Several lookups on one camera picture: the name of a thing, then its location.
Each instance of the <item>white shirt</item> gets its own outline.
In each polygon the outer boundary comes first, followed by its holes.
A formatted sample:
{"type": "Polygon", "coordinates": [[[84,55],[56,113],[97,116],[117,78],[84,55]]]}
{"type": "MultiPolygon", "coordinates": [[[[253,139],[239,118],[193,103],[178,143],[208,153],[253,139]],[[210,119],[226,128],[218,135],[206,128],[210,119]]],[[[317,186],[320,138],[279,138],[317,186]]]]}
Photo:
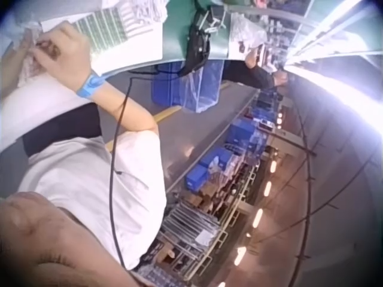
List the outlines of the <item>white shirt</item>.
{"type": "MultiPolygon", "coordinates": [[[[101,137],[56,142],[29,159],[19,191],[36,191],[70,211],[118,261],[109,215],[111,155],[101,137]]],[[[151,131],[117,142],[114,222],[126,268],[139,263],[157,235],[166,205],[160,140],[151,131]]]]}

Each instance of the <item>wire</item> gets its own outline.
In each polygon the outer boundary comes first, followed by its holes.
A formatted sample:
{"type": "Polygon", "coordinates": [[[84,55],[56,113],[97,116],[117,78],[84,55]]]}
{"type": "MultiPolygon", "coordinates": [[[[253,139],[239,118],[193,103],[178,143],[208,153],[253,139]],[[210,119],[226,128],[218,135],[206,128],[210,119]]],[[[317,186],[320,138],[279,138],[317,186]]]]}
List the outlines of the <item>wire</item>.
{"type": "Polygon", "coordinates": [[[121,122],[122,122],[122,119],[124,117],[124,112],[125,112],[125,108],[126,108],[127,99],[129,98],[129,94],[130,94],[130,91],[132,89],[133,80],[143,80],[143,81],[153,81],[153,80],[156,80],[156,81],[173,81],[173,80],[177,80],[179,78],[180,77],[175,77],[175,78],[171,78],[171,79],[153,79],[153,78],[132,77],[132,78],[129,79],[129,85],[127,87],[125,98],[124,98],[124,101],[122,103],[121,114],[120,114],[120,117],[118,118],[117,126],[116,126],[115,132],[114,132],[114,140],[113,140],[113,148],[112,148],[112,159],[111,159],[110,180],[109,180],[109,214],[110,214],[110,224],[111,224],[111,228],[112,228],[113,241],[114,241],[115,248],[116,248],[116,251],[117,251],[118,259],[120,260],[120,264],[121,264],[121,266],[124,269],[126,269],[125,263],[124,263],[124,258],[123,258],[122,253],[121,253],[121,249],[120,249],[120,245],[118,243],[117,235],[115,233],[114,213],[113,213],[113,183],[114,183],[114,172],[115,172],[115,170],[114,170],[115,150],[116,150],[116,146],[117,146],[118,132],[120,131],[121,122]]]}

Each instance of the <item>yellow floor line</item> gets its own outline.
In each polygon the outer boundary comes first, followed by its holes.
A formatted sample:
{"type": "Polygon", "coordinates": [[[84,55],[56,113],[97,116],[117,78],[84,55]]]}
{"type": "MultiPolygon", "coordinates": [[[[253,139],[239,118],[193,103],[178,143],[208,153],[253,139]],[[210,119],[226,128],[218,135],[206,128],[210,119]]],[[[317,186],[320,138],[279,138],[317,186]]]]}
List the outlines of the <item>yellow floor line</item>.
{"type": "MultiPolygon", "coordinates": [[[[223,90],[224,88],[229,86],[229,82],[225,81],[221,84],[220,90],[223,90]]],[[[170,117],[172,114],[178,112],[181,109],[181,106],[171,106],[167,109],[164,109],[162,112],[159,112],[158,114],[154,115],[154,119],[156,120],[157,123],[160,121],[164,120],[165,118],[170,117]]],[[[107,148],[108,151],[112,151],[113,149],[113,140],[105,144],[105,147],[107,148]]]]}

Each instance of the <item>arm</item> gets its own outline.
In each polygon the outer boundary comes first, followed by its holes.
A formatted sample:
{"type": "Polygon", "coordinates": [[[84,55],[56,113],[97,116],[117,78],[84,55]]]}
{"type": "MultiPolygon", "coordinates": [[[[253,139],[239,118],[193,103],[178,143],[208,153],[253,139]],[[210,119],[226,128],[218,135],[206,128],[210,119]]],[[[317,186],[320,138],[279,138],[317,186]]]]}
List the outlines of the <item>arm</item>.
{"type": "MultiPolygon", "coordinates": [[[[77,32],[68,22],[63,22],[43,34],[39,41],[52,42],[60,51],[59,56],[53,59],[40,48],[33,48],[32,52],[41,66],[67,88],[74,92],[79,90],[92,72],[87,37],[77,32]]],[[[125,94],[109,83],[104,83],[92,94],[92,100],[116,120],[120,118],[124,98],[125,94]]],[[[132,99],[127,100],[121,124],[133,132],[151,130],[158,134],[153,116],[132,99]]]]}
{"type": "MultiPolygon", "coordinates": [[[[97,90],[92,99],[97,105],[111,114],[117,121],[122,112],[122,104],[125,94],[117,90],[109,83],[105,83],[97,90]]],[[[151,130],[159,134],[158,126],[153,116],[141,105],[128,98],[121,122],[122,126],[132,132],[151,130]]]]}

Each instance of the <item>workbench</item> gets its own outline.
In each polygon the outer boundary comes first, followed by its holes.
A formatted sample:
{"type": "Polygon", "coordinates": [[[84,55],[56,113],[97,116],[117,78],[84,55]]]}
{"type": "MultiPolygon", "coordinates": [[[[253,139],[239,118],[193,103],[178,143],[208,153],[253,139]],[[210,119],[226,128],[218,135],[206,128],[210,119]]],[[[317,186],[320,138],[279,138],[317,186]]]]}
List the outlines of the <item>workbench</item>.
{"type": "MultiPolygon", "coordinates": [[[[199,3],[201,6],[206,8],[206,6],[211,4],[212,1],[199,0],[199,3]]],[[[168,18],[163,24],[162,59],[129,67],[123,67],[121,69],[107,73],[106,76],[114,75],[126,70],[156,65],[160,63],[182,61],[185,59],[189,27],[193,22],[193,17],[196,12],[194,2],[193,0],[170,0],[166,7],[168,9],[168,18]]],[[[227,59],[230,36],[229,14],[226,15],[224,24],[226,25],[226,29],[220,29],[217,33],[211,36],[211,51],[209,59],[227,59]]]]}

